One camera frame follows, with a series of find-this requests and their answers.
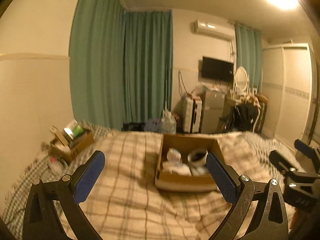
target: green curtain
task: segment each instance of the green curtain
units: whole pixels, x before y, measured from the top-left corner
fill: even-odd
[[[74,117],[121,129],[124,118],[124,8],[78,0],[69,46]]]
[[[171,108],[172,13],[125,13],[124,100],[127,122],[159,118]]]
[[[244,67],[250,79],[250,88],[261,90],[262,45],[261,33],[245,25],[235,26],[237,43],[237,67]]]

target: wardrobe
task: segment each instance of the wardrobe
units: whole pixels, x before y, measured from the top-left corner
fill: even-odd
[[[317,94],[313,51],[307,43],[263,49],[261,92],[268,97],[262,133],[294,149],[294,141],[309,136]]]

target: cardboard box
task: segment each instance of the cardboard box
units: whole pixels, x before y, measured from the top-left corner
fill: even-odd
[[[164,134],[156,167],[155,185],[157,188],[175,192],[207,192],[217,189],[210,173],[200,176],[182,176],[177,173],[163,172],[162,163],[167,161],[169,148],[177,149],[185,164],[188,163],[188,154],[198,148],[206,148],[209,153],[214,152],[224,160],[216,139]]]
[[[70,153],[63,152],[57,147],[55,147],[54,144],[57,143],[58,141],[59,140],[55,138],[50,142],[51,144],[50,154],[61,156],[68,165],[70,165],[71,161],[74,160],[74,158],[76,158],[76,156],[78,156],[82,150],[84,150],[85,148],[89,147],[91,144],[94,143],[93,133],[90,130],[87,130],[86,135],[84,135],[83,138],[80,138],[79,142],[73,148],[70,149]]]
[[[49,129],[50,132],[52,132],[52,134],[59,139],[59,141],[64,145],[64,146],[68,146],[69,142],[67,141],[67,139],[63,136],[63,134],[53,125],[51,126],[51,128]]]

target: water bottle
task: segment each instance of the water bottle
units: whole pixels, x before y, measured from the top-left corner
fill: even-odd
[[[171,112],[168,109],[162,110],[160,133],[176,133],[176,130],[176,119],[171,115]]]

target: bed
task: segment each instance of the bed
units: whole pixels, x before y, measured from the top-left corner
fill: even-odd
[[[172,193],[154,185],[155,166],[162,135],[149,132],[118,132],[83,122],[93,131],[95,143],[82,152],[62,174],[72,174],[95,150],[104,152],[106,165],[90,192],[80,204],[84,214],[103,239],[208,239],[217,229],[231,205],[219,191],[209,193]],[[287,147],[276,139],[262,139],[250,132],[219,135],[193,135],[216,138],[228,165],[252,180],[279,181],[282,175],[270,164],[268,155],[277,149],[303,171]],[[6,199],[3,220],[17,239],[22,239],[23,208],[31,183],[58,180],[47,168],[47,157],[37,158],[14,185]],[[59,203],[55,203],[67,235],[76,239]],[[245,233],[255,203],[236,237]],[[286,204],[289,224],[294,208]]]

